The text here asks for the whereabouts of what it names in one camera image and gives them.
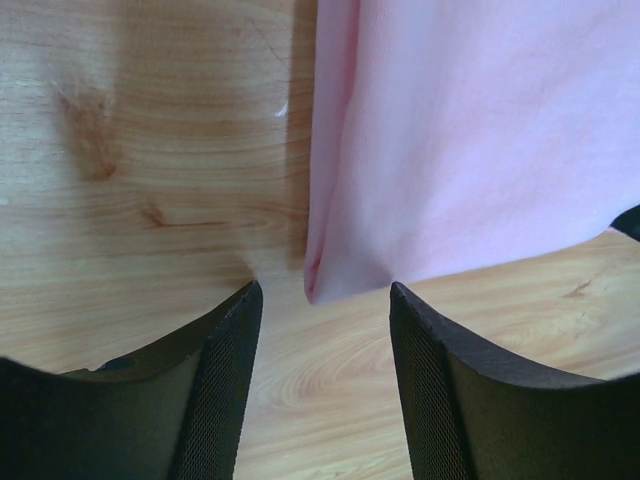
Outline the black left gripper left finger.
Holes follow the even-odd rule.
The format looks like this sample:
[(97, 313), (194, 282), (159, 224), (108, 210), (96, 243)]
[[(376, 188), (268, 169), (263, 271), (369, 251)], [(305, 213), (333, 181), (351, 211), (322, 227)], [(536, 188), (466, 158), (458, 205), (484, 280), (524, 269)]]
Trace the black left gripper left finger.
[(5, 479), (230, 479), (263, 311), (250, 282), (96, 370), (1, 361)]

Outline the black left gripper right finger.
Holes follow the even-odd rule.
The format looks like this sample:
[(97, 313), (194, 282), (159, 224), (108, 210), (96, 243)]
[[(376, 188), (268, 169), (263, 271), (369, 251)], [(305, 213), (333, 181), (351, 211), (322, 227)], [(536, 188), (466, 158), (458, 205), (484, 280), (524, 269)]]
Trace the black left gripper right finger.
[(508, 351), (400, 283), (390, 333), (416, 479), (635, 479), (639, 378), (599, 380)]

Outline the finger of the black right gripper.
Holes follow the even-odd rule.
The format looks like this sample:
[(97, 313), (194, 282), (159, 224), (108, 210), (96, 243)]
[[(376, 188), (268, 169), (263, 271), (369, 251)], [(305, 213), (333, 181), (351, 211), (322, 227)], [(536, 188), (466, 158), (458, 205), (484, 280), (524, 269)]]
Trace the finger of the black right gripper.
[(640, 235), (640, 205), (619, 215), (611, 227), (625, 235)]

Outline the pink t shirt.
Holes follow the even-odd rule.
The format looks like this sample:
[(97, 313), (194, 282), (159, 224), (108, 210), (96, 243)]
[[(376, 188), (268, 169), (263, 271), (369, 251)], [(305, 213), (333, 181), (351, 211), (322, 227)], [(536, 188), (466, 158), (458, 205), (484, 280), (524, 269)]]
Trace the pink t shirt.
[(635, 1), (322, 1), (304, 286), (539, 256), (639, 202)]

